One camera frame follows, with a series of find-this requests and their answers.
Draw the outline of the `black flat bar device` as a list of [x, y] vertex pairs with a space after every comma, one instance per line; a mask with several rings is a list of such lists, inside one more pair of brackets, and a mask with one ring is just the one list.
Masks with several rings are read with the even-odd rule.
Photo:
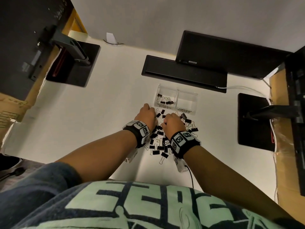
[[146, 56], [142, 76], [221, 93], [227, 92], [227, 73], [181, 64], [174, 60], [151, 55]]

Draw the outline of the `black monitor stand base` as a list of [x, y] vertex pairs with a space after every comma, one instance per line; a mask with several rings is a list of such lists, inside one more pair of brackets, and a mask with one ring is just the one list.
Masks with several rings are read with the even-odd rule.
[[275, 144], [271, 142], [270, 120], [254, 121], [243, 118], [248, 111], [254, 111], [269, 105], [264, 97], [244, 93], [238, 94], [238, 144], [275, 151]]
[[81, 62], [75, 61], [71, 54], [65, 48], [62, 48], [51, 65], [46, 75], [46, 80], [78, 87], [86, 87], [101, 50], [101, 46], [80, 41], [78, 41], [78, 43], [88, 56], [90, 64], [84, 65]]

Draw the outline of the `person's left forearm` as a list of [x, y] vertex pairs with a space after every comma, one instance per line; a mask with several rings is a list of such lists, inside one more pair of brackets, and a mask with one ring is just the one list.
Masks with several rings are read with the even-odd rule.
[[137, 146], [135, 135], [121, 130], [90, 142], [56, 162], [70, 165], [83, 183], [107, 180]]

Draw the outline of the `brown cardboard box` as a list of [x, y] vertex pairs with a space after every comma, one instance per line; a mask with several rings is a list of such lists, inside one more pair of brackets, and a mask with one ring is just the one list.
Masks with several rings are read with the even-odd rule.
[[29, 108], [31, 105], [27, 101], [0, 93], [0, 146], [10, 127], [11, 119], [20, 122]]
[[[285, 69], [278, 70], [269, 81], [272, 103], [288, 105]], [[300, 194], [291, 120], [279, 118], [273, 125], [277, 139], [275, 158], [278, 204], [294, 219], [305, 225], [305, 197]]]

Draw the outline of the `person's right hand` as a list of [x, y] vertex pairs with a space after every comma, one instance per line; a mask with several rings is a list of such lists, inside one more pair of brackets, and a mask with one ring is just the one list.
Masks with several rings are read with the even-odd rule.
[[184, 123], [181, 121], [180, 117], [175, 113], [167, 114], [161, 124], [165, 136], [171, 140], [172, 136], [177, 132], [186, 131]]

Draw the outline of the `person's left hand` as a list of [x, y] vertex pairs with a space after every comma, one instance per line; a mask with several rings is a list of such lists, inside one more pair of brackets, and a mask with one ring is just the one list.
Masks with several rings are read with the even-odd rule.
[[154, 107], [150, 107], [150, 110], [143, 110], [141, 108], [134, 120], [145, 123], [149, 128], [150, 133], [152, 133], [158, 123]]

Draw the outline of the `white paper tag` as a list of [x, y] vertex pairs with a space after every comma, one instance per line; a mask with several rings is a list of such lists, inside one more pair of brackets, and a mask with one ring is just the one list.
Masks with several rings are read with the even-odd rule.
[[116, 37], [112, 33], [106, 33], [106, 39], [103, 39], [103, 41], [109, 45], [124, 45], [124, 43], [117, 42]]

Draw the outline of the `pile of black binder clips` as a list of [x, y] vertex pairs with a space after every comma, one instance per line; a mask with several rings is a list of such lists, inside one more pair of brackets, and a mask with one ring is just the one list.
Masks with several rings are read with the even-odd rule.
[[[153, 156], [155, 159], [160, 159], [160, 165], [162, 165], [170, 158], [173, 158], [170, 140], [166, 137], [161, 126], [166, 117], [166, 114], [169, 112], [170, 111], [168, 109], [156, 108], [156, 119], [158, 120], [158, 124], [153, 129], [151, 136], [144, 146], [146, 151], [149, 152], [150, 156]], [[188, 116], [183, 112], [175, 112], [175, 114], [179, 116], [184, 126], [186, 127], [186, 130], [190, 133], [193, 133], [195, 137], [198, 137], [197, 133], [199, 129], [196, 127], [195, 122], [188, 118]]]

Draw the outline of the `black monitor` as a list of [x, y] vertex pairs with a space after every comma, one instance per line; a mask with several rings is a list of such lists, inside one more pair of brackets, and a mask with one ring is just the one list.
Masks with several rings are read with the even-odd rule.
[[305, 197], [305, 46], [285, 59], [289, 105], [300, 195]]
[[262, 80], [292, 52], [185, 30], [176, 62]]
[[0, 0], [0, 93], [27, 98], [73, 8], [71, 0]]

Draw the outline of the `black chair part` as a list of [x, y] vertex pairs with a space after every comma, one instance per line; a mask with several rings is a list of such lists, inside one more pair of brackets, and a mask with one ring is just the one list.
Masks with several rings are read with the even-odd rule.
[[[9, 171], [10, 169], [18, 166], [21, 162], [23, 161], [22, 158], [14, 157], [14, 156], [9, 156], [9, 155], [4, 155], [0, 153], [0, 174], [3, 171]], [[3, 176], [0, 177], [0, 182], [4, 181], [5, 179], [12, 177], [12, 176], [20, 176], [25, 172], [24, 167], [17, 167], [14, 169], [12, 172], [8, 172], [4, 174]]]

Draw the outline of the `person's right forearm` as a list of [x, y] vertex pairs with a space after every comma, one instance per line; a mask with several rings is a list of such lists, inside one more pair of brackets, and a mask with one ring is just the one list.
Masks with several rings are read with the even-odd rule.
[[204, 192], [272, 221], [293, 219], [269, 196], [203, 147], [188, 150], [184, 160]]

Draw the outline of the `clear two-compartment plastic box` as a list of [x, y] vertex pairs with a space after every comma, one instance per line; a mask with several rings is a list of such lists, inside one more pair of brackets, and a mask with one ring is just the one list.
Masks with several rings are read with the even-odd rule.
[[[158, 98], [157, 94], [162, 94], [162, 98]], [[167, 101], [174, 101], [174, 104], [167, 105]], [[154, 106], [175, 110], [181, 113], [195, 115], [197, 110], [198, 94], [195, 92], [188, 92], [180, 89], [174, 89], [162, 84], [158, 85], [156, 96], [154, 99]]]

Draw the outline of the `black marker wristband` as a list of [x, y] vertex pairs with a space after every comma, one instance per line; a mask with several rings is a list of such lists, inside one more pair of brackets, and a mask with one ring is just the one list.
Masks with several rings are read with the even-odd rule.
[[130, 121], [122, 129], [128, 130], [134, 134], [137, 141], [136, 148], [143, 147], [150, 136], [150, 130], [148, 126], [139, 120]]
[[194, 146], [200, 146], [201, 141], [191, 132], [178, 131], [170, 139], [172, 152], [178, 159], [183, 159], [186, 152]]

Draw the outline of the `dark shirt with green print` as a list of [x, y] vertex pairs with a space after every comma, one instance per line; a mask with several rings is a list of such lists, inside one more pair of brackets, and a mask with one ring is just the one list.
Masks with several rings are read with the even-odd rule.
[[270, 221], [196, 189], [141, 182], [81, 184], [74, 168], [44, 165], [0, 193], [0, 229], [305, 229]]

